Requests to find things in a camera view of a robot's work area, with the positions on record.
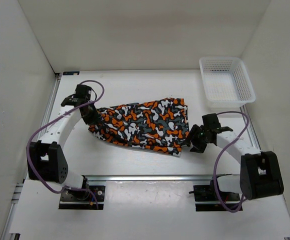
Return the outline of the orange camouflage shorts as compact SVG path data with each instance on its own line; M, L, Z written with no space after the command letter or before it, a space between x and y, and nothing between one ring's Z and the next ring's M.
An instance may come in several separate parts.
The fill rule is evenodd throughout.
M121 147L179 157L190 132L183 98L164 98L98 109L100 122L88 130L98 139Z

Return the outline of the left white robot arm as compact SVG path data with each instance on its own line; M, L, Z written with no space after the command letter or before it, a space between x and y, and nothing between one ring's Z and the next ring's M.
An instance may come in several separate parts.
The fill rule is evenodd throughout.
M95 107L102 96L83 81L76 86L73 94L61 102L58 117L36 130L26 146L28 176L40 181L52 193L60 194L69 190L78 200L85 200L90 194L85 176L69 169L63 147L79 121L94 125L101 121Z

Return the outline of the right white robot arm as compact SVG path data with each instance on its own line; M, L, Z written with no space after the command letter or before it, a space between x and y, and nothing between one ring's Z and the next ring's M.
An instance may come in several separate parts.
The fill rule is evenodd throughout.
M227 193L241 195L247 200L282 195L284 184L277 155L273 151L261 151L246 143L228 126L222 126L217 113L202 116L201 126L193 125L185 143L191 152L202 154L208 144L214 144L227 152L240 165L239 174L217 174L220 157L216 158L209 193L215 200Z

